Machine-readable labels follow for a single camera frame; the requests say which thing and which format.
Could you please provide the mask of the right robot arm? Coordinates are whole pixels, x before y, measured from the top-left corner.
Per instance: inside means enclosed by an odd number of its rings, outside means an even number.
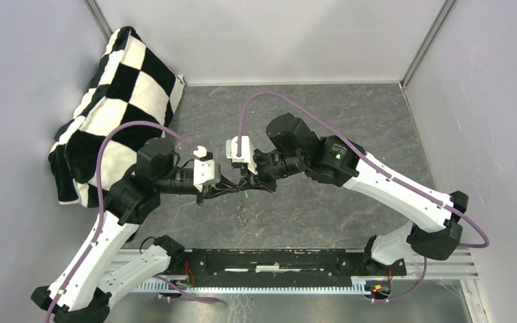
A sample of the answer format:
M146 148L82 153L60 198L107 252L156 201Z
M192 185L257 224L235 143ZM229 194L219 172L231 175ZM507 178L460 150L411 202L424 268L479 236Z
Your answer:
M226 141L226 157L252 185L273 192L277 180L305 173L321 184L372 197L408 219L389 234L368 240L361 258L367 273L378 275L412 254L447 260L459 247L462 226L457 212L466 210L465 193L445 194L422 186L379 163L361 146L356 154L355 143L346 145L336 135L317 137L290 113L272 120L266 134L275 146L268 153L255 149L247 136Z

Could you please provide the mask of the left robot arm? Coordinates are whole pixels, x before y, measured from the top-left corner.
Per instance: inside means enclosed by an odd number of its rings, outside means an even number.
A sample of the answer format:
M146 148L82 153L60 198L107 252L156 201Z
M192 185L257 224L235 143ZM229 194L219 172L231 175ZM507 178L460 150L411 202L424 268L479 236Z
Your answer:
M108 272L125 242L160 206L164 194L188 194L198 202L221 184L220 167L205 147L194 150L193 166L182 168L174 144L153 138L100 203L87 240L59 278L35 288L32 301L46 311L47 322L103 322L113 307L138 285L164 272L191 275L184 246L170 236L157 237L138 257Z

